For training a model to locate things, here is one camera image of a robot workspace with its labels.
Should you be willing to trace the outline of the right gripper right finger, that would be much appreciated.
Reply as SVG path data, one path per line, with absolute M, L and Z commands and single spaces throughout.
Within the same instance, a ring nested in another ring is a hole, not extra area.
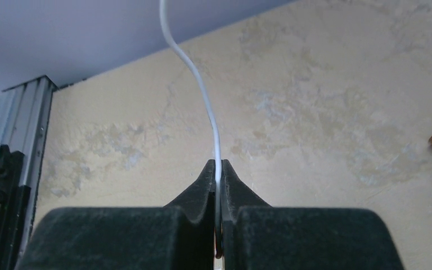
M 222 161 L 225 269 L 403 269 L 384 221 L 360 208 L 273 207 Z

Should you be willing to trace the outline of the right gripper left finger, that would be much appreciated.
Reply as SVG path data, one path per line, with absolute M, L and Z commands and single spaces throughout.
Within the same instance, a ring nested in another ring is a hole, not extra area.
M 49 211 L 17 269 L 213 269 L 214 160 L 163 207 Z

